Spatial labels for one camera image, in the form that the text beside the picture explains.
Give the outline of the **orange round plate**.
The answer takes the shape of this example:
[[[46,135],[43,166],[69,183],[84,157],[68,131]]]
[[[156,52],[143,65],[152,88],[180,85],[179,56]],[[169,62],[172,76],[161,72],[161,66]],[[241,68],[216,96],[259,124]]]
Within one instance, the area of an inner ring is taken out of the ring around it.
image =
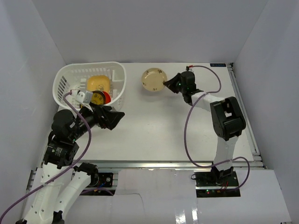
[[[105,104],[110,103],[111,102],[111,96],[106,91],[103,91],[103,94],[105,96]]]

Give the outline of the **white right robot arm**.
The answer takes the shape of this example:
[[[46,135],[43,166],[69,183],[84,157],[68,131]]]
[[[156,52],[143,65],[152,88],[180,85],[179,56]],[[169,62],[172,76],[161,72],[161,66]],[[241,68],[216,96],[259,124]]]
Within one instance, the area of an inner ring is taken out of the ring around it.
[[[211,168],[211,181],[216,186],[222,186],[227,182],[228,176],[233,173],[233,154],[236,142],[243,130],[246,128],[246,121],[235,97],[220,98],[213,94],[220,92],[222,88],[219,76],[211,69],[218,82],[219,88],[216,91],[204,92],[196,87],[195,74],[188,67],[186,71],[178,73],[163,85],[174,93],[181,93],[184,101],[191,106],[184,127],[184,147],[189,161],[197,166],[190,156],[187,148],[187,126],[194,107],[204,109],[211,113],[212,125],[217,135],[216,156]]]

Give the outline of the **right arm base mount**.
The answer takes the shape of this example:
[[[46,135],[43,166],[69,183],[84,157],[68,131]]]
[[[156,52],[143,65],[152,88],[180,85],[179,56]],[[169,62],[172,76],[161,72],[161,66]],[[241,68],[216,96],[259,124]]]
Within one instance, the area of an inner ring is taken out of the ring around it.
[[[234,171],[232,175],[216,179],[212,172],[195,172],[191,175],[195,181],[197,198],[240,197],[239,181]]]

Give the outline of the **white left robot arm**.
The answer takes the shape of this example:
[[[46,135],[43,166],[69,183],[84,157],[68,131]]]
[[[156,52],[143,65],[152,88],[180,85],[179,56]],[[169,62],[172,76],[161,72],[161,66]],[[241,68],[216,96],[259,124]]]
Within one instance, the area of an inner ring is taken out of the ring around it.
[[[83,107],[74,116],[70,110],[60,110],[53,118],[46,153],[43,158],[41,184],[31,191],[34,201],[19,224],[63,224],[70,207],[88,186],[98,183],[96,165],[74,160],[79,146],[76,141],[91,128],[113,130],[124,117],[106,105]]]

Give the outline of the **cream floral round plate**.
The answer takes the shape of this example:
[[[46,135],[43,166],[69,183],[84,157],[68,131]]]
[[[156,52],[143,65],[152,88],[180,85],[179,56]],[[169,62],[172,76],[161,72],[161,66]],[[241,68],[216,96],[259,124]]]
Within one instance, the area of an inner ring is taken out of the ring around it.
[[[161,91],[168,80],[166,73],[160,68],[150,68],[143,72],[141,83],[144,89],[152,92]]]

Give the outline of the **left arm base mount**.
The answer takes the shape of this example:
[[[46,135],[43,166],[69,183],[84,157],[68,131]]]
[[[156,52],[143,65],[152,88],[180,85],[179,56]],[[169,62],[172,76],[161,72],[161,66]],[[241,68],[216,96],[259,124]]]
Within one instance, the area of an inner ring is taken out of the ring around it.
[[[89,196],[113,196],[109,190],[113,186],[113,173],[97,173],[92,175],[90,184],[81,192],[81,195]]]

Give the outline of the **yellow square panda dish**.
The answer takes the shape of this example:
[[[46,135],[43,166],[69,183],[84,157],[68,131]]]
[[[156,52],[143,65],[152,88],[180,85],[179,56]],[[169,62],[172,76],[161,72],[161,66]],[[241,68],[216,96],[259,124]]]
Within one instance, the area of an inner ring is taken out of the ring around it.
[[[105,75],[92,76],[87,80],[88,91],[110,92],[110,79]]]

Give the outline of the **yellow patterned round plate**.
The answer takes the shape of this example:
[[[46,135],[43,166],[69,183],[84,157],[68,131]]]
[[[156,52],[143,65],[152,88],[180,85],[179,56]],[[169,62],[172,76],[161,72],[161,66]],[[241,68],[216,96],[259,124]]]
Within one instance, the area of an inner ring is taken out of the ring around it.
[[[106,103],[105,94],[102,91],[93,91],[91,103],[94,105],[104,105]]]

